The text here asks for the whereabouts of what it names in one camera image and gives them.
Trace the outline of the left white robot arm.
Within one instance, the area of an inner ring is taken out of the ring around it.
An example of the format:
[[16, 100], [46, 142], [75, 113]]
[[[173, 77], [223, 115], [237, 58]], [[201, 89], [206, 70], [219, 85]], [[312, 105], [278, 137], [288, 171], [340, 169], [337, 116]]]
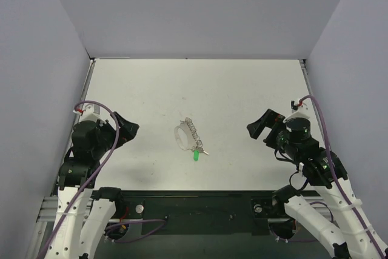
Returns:
[[137, 123], [111, 114], [115, 126], [96, 113], [81, 113], [73, 126], [72, 145], [58, 172], [58, 204], [51, 236], [38, 258], [93, 258], [109, 219], [124, 218], [129, 209], [122, 190], [101, 187], [93, 196], [96, 177], [113, 151], [133, 140]]

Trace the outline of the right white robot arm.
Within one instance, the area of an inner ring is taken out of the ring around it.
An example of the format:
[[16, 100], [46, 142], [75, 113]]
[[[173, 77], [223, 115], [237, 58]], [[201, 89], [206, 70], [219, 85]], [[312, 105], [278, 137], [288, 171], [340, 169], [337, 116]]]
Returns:
[[333, 220], [327, 220], [291, 185], [273, 193], [272, 212], [301, 224], [332, 258], [387, 258], [387, 244], [366, 218], [342, 162], [311, 136], [308, 117], [298, 112], [285, 117], [268, 109], [247, 125], [255, 140], [265, 128], [270, 129], [265, 145], [280, 154], [280, 161], [296, 166], [321, 196]]

